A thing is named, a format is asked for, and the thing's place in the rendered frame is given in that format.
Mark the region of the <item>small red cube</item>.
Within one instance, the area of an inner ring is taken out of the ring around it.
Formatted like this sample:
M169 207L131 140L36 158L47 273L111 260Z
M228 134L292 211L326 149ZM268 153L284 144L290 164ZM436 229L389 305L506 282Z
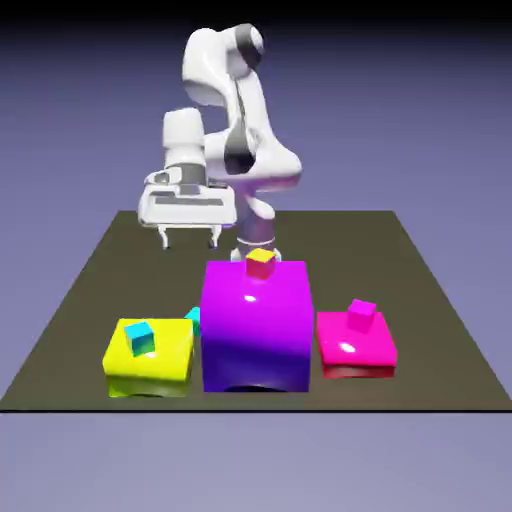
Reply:
M274 272L276 255L272 250L258 247L247 254L245 262L248 277L266 280Z

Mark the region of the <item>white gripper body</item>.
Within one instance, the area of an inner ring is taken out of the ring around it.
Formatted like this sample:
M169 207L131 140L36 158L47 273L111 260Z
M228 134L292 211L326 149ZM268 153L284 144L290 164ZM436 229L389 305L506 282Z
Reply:
M231 226L237 221L234 192L203 185L147 185L138 219L148 226Z

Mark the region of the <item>large purple box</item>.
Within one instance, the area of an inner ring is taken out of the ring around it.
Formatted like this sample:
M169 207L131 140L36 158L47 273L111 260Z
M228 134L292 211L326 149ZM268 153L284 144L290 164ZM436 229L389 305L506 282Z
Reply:
M283 261L266 279L243 262L210 261L200 300L204 390L309 390L314 307L306 263Z

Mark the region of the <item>small magenta cube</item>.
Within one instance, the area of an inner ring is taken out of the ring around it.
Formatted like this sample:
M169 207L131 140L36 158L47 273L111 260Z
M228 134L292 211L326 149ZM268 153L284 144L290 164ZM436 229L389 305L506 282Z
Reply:
M377 306L354 298L347 310L347 327L360 333L368 332L374 322Z

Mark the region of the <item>large yellow box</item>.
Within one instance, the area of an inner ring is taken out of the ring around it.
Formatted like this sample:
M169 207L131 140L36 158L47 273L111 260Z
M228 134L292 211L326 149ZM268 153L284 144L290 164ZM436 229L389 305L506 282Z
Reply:
M136 355L132 327L141 324L152 341ZM181 398L187 394L194 352L194 324L190 319L117 321L102 359L108 396Z

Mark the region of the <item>large pink box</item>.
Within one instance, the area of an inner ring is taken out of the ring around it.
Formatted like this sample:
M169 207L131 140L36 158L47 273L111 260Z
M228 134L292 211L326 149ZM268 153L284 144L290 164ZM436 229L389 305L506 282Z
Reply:
M318 312L316 338L325 378L391 378L397 349L381 312L366 330L349 326L347 312Z

